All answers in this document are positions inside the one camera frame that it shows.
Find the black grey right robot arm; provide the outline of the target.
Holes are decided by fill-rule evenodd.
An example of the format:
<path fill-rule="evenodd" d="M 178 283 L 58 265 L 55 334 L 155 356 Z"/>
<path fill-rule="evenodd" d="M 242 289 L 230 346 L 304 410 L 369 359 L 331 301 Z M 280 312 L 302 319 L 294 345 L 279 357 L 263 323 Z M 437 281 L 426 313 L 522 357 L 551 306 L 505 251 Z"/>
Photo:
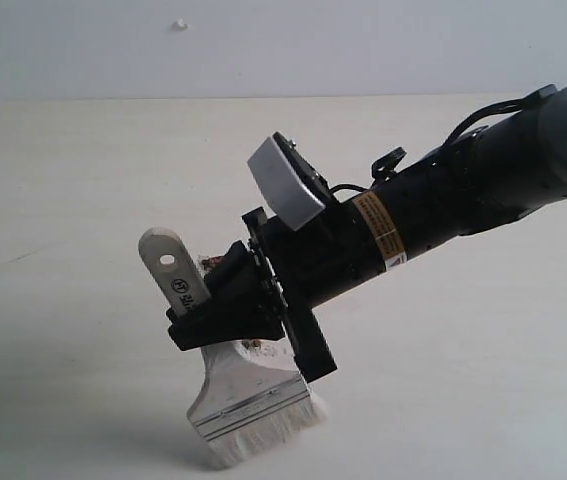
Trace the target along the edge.
<path fill-rule="evenodd" d="M 287 338 L 307 381 L 336 365 L 314 309 L 458 236 L 519 221 L 567 199 L 567 87 L 483 107 L 437 148 L 402 167 L 394 149 L 369 187 L 336 189 L 280 133 L 248 165 L 266 206 L 208 273 L 211 297 L 168 311 L 182 350 Z"/>

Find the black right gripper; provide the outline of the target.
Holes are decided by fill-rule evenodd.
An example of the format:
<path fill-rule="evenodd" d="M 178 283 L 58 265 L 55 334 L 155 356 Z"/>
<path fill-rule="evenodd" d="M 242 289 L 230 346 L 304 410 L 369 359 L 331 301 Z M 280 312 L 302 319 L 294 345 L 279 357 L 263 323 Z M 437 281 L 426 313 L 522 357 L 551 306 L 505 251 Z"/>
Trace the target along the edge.
<path fill-rule="evenodd" d="M 313 309 L 407 261 L 407 252 L 381 198 L 371 190 L 335 202 L 294 230 L 259 207 L 242 216 L 250 242 L 280 286 L 283 325 L 294 362 L 306 381 L 337 369 Z M 212 298 L 184 313 L 166 311 L 168 335 L 187 351 L 238 340 L 280 340 L 281 309 L 257 294 L 253 252 L 235 241 L 204 277 Z"/>

